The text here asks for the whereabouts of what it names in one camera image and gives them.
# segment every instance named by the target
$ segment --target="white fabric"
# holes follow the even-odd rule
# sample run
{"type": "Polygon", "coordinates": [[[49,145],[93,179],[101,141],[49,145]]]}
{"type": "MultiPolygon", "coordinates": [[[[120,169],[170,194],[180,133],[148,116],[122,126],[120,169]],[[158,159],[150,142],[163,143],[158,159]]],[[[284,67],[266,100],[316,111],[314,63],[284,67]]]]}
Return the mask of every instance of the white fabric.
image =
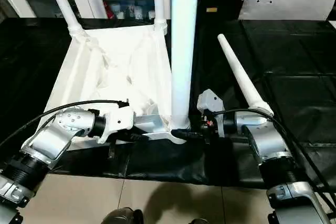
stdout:
{"type": "Polygon", "coordinates": [[[159,113],[169,117],[171,71],[163,32],[154,31],[153,26],[86,32],[98,41],[103,54],[91,54],[90,78],[80,100],[129,99],[137,115],[159,113]]]}

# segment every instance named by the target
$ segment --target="black tarp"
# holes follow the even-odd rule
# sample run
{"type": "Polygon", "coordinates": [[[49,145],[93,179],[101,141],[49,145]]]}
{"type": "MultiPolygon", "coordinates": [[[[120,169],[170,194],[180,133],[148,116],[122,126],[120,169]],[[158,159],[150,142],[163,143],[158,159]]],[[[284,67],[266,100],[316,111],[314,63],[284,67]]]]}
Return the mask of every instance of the black tarp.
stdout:
{"type": "MultiPolygon", "coordinates": [[[[139,25],[81,20],[85,29],[139,25]]],[[[336,32],[328,22],[208,21],[197,29],[190,114],[212,89],[225,108],[247,104],[217,41],[224,33],[262,97],[305,146],[336,191],[336,32]]],[[[59,19],[8,19],[0,24],[2,136],[44,110],[70,37],[59,19]]],[[[34,132],[22,133],[1,152],[5,160],[34,132]]],[[[245,138],[176,145],[168,140],[118,145],[64,155],[56,173],[263,188],[245,138]]],[[[315,178],[308,169],[309,175],[315,178]]]]}

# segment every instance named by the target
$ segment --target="white pole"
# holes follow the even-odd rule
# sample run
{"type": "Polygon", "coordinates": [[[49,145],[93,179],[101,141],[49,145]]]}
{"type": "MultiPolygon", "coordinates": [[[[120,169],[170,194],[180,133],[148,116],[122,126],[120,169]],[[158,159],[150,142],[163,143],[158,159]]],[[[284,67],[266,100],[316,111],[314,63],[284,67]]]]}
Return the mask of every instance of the white pole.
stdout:
{"type": "Polygon", "coordinates": [[[155,2],[155,30],[163,30],[164,35],[167,34],[167,21],[164,16],[164,0],[154,0],[155,2]]]}
{"type": "Polygon", "coordinates": [[[257,89],[254,87],[225,36],[223,34],[218,35],[218,40],[248,105],[253,108],[263,108],[273,114],[268,103],[261,98],[257,89]]]}
{"type": "Polygon", "coordinates": [[[62,11],[64,19],[68,23],[68,29],[70,35],[73,36],[77,34],[84,34],[85,32],[82,26],[76,20],[76,17],[70,7],[68,0],[56,0],[56,1],[60,10],[62,11]]]}
{"type": "Polygon", "coordinates": [[[197,0],[172,0],[172,129],[190,127],[188,118],[197,0]]]}

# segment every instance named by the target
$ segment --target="black cylinder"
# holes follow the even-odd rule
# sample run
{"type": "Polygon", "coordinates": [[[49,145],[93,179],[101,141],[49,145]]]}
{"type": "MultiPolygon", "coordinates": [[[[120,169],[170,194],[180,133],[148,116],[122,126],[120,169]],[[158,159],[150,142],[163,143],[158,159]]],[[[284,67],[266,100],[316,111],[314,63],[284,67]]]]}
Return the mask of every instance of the black cylinder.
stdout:
{"type": "Polygon", "coordinates": [[[306,175],[292,157],[280,157],[267,160],[259,166],[267,189],[274,186],[305,181],[306,175]]]}
{"type": "Polygon", "coordinates": [[[98,136],[101,137],[105,130],[106,119],[103,116],[95,116],[94,117],[94,124],[92,130],[88,134],[89,137],[98,136]]]}
{"type": "Polygon", "coordinates": [[[27,154],[19,153],[12,157],[1,175],[31,191],[36,191],[48,172],[47,164],[27,154]]]}

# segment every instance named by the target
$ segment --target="black connector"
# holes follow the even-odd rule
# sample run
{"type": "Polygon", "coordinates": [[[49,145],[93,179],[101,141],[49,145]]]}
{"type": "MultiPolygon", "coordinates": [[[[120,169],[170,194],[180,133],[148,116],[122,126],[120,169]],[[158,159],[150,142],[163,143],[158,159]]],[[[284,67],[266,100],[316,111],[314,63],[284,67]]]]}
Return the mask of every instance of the black connector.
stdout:
{"type": "Polygon", "coordinates": [[[259,169],[267,189],[281,184],[306,181],[304,170],[292,157],[267,160],[259,169]]]}
{"type": "Polygon", "coordinates": [[[12,157],[1,175],[36,192],[48,172],[47,164],[27,154],[19,153],[12,157]]]}

